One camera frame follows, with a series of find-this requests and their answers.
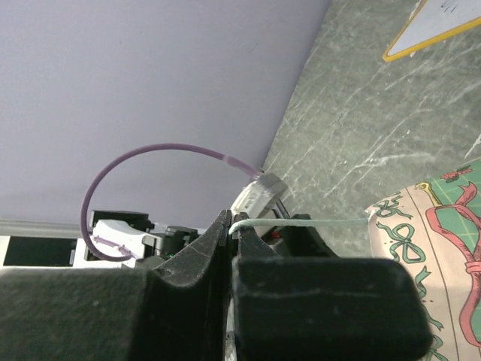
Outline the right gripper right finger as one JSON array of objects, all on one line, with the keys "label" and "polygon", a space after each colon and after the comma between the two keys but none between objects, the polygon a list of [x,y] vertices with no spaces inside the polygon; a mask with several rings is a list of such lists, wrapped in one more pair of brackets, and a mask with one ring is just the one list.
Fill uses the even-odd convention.
[{"label": "right gripper right finger", "polygon": [[239,360],[419,360],[433,335],[413,279],[389,259],[280,256],[236,220]]}]

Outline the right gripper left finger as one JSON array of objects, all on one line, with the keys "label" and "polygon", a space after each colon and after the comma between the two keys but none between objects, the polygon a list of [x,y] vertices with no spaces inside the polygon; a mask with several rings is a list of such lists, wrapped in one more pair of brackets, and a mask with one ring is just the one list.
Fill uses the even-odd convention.
[{"label": "right gripper left finger", "polygon": [[228,228],[207,231],[148,268],[7,268],[3,360],[221,360],[228,309]]}]

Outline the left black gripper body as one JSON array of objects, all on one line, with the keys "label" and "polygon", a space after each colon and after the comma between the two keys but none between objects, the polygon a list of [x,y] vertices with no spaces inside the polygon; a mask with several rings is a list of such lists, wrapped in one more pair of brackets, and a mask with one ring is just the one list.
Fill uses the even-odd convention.
[{"label": "left black gripper body", "polygon": [[334,251],[324,242],[315,227],[301,225],[311,220],[308,214],[290,219],[267,219],[267,232],[260,237],[262,256],[334,258]]}]

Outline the decorated paper gift bag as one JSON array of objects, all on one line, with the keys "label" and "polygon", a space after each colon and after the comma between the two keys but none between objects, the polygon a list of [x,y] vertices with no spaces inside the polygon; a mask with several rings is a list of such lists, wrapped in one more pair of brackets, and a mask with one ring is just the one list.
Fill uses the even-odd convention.
[{"label": "decorated paper gift bag", "polygon": [[405,267],[433,335],[419,360],[480,358],[480,162],[392,193],[358,220],[371,256]]}]

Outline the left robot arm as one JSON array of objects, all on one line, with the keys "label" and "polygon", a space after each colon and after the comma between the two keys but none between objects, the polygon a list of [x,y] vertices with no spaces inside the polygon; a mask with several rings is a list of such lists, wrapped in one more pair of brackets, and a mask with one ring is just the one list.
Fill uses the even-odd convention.
[{"label": "left robot arm", "polygon": [[[236,214],[228,235],[233,244],[251,231],[282,256],[333,256],[306,214],[291,219],[273,212],[251,219]],[[96,211],[84,238],[67,223],[1,221],[3,268],[133,268],[168,260],[206,234],[206,229],[165,226],[140,212]]]}]

